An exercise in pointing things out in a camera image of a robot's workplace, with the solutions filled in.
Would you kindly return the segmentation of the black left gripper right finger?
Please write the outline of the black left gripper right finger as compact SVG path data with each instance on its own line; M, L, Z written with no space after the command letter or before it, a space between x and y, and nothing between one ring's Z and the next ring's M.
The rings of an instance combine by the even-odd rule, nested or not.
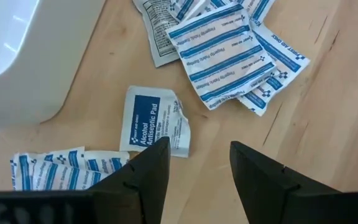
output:
M229 158L249 224L358 224L358 192L340 192L239 141Z

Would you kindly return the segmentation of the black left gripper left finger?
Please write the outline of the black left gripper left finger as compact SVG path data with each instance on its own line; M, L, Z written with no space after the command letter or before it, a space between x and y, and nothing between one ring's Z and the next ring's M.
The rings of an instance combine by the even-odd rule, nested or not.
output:
M87 190L0 192L0 224L160 224L169 167L162 137Z

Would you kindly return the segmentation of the blue striped bandage packet pile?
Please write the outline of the blue striped bandage packet pile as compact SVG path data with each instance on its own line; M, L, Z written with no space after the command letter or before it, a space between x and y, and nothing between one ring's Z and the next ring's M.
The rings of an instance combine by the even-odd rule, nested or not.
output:
M276 64L242 4L232 2L167 29L195 92L209 110L266 81Z

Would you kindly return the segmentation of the white plastic bin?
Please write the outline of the white plastic bin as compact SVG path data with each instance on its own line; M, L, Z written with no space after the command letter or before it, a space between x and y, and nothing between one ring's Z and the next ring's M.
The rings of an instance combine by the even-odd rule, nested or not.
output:
M106 0L0 0L0 128L63 106Z

